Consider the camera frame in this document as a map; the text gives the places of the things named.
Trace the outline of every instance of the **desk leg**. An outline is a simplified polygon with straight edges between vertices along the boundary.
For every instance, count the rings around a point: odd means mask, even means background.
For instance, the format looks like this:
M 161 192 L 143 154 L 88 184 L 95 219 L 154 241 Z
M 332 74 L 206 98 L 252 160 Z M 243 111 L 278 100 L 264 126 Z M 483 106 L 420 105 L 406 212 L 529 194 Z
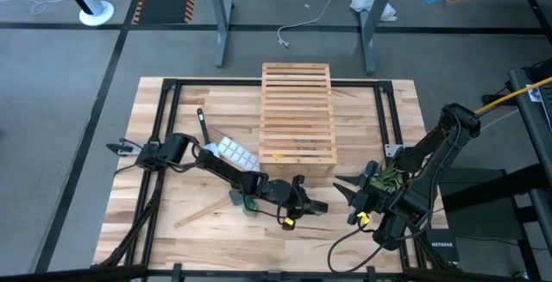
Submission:
M 233 8 L 232 0 L 211 0 L 213 10 L 215 11 L 216 25 L 218 26 L 218 36 L 216 37 L 215 66 L 223 67 L 224 52 L 226 50 L 226 40 L 228 39 L 228 26 L 230 22 L 230 13 Z
M 362 50 L 364 53 L 364 64 L 367 75 L 372 75 L 372 73 L 376 72 L 373 34 L 378 27 L 381 14 L 383 14 L 383 10 L 386 8 L 388 2 L 389 0 L 375 0 L 373 1 L 372 9 L 369 13 L 367 13 L 367 11 L 361 11 L 359 13 L 361 17 Z

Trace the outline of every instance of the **black mat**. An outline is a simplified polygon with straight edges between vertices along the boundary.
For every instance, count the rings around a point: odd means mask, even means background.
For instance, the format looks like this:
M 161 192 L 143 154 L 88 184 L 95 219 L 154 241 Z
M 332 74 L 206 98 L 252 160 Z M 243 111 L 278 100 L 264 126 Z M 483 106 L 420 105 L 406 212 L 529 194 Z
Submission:
M 500 170 L 451 168 L 439 184 L 441 195 L 444 197 L 501 175 Z M 510 198 L 447 212 L 447 220 L 455 235 L 512 240 L 522 238 Z
M 140 0 L 134 24 L 182 24 L 193 18 L 195 0 Z

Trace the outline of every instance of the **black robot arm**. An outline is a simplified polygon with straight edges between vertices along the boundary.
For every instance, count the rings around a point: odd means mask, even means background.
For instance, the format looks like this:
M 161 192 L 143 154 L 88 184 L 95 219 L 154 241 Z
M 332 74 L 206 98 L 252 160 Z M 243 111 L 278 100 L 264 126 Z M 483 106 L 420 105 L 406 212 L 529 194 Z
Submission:
M 360 212 L 383 214 L 373 239 L 388 250 L 398 248 L 408 237 L 423 233 L 430 225 L 439 181 L 461 149 L 479 132 L 480 122 L 475 114 L 452 103 L 443 107 L 437 127 L 414 147 L 400 148 L 390 160 L 389 165 L 402 172 L 405 178 L 395 192 L 383 191 L 370 184 L 377 175 L 375 161 L 370 161 L 367 170 L 357 178 L 337 176 L 360 187 L 355 192 L 334 184 L 353 207 L 348 223 L 357 223 Z M 412 235 L 405 236 L 406 228 Z

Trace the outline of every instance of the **wooden tabletop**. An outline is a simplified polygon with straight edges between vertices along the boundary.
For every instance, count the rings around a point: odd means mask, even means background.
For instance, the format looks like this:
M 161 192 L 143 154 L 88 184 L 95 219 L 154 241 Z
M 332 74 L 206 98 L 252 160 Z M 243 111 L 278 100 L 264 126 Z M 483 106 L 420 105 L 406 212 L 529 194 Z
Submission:
M 127 139 L 145 142 L 151 135 L 162 81 L 163 78 L 141 79 Z M 414 144 L 425 135 L 414 82 L 393 80 L 393 86 L 405 143 Z M 383 160 L 373 89 L 339 87 L 332 93 L 338 157 L 334 174 L 357 175 L 369 160 Z M 386 97 L 383 99 L 388 132 L 394 141 Z M 174 132 L 203 139 L 196 115 L 198 107 L 203 108 L 212 133 L 232 137 L 249 151 L 258 152 L 259 86 L 183 86 Z M 191 161 L 189 151 L 183 162 Z M 121 158 L 118 166 L 133 162 L 134 158 Z M 133 168 L 115 177 L 95 262 L 104 260 L 130 229 L 141 175 L 141 169 Z M 284 231 L 274 218 L 246 216 L 242 207 L 230 204 L 229 184 L 209 172 L 198 169 L 184 174 L 167 171 L 150 268 L 171 269 L 173 263 L 179 262 L 188 270 L 327 272 L 326 254 L 330 245 L 356 228 L 346 223 L 349 207 L 345 198 L 331 185 L 336 181 L 333 174 L 322 179 L 307 178 L 304 185 L 307 194 L 312 199 L 328 203 L 329 212 L 321 216 L 304 216 L 297 220 L 295 230 Z M 276 211 L 273 204 L 263 201 L 257 204 L 261 210 Z M 435 210 L 441 208 L 439 196 Z M 374 214 L 371 217 L 369 227 L 377 228 L 381 216 Z M 432 226 L 438 229 L 448 227 L 444 210 L 435 213 Z M 144 236 L 142 230 L 136 251 L 137 261 L 141 258 Z M 411 264 L 415 265 L 412 243 L 407 242 L 407 246 Z M 335 250 L 333 266 L 339 270 L 349 269 L 377 247 L 370 234 L 355 235 Z M 375 266 L 379 273 L 400 272 L 398 250 L 382 250 L 369 265 Z

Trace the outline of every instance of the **wooden crate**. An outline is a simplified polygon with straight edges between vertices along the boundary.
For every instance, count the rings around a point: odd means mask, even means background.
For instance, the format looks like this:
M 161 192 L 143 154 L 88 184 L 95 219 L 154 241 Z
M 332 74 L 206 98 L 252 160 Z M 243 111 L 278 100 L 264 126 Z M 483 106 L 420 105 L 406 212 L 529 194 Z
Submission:
M 264 63 L 261 104 L 261 170 L 328 176 L 337 164 L 329 65 Z

